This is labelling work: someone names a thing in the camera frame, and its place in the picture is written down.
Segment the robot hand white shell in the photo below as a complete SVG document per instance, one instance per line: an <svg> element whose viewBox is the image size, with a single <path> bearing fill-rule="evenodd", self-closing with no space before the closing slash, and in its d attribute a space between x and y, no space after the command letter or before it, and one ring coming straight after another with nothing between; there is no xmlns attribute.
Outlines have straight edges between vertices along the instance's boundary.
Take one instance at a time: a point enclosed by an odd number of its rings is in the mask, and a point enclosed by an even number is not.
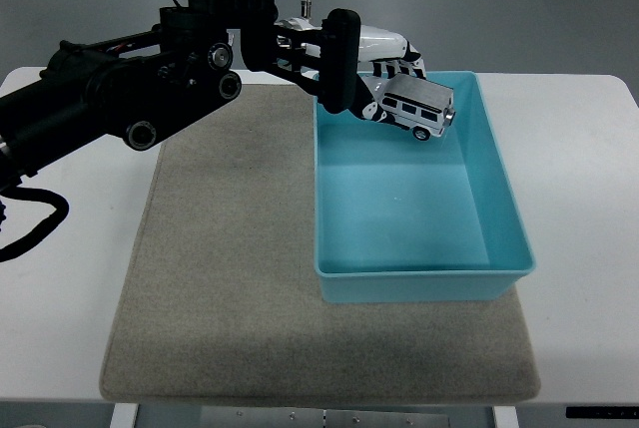
<svg viewBox="0 0 639 428"><path fill-rule="evenodd" d="M360 63L372 63L375 77L381 77L382 66L385 66L389 78L401 73L426 79L421 53L404 36L386 29L360 26L357 60ZM344 111L351 112L361 120L396 126L394 116L379 105L361 78L357 79L352 103L338 112Z"/></svg>

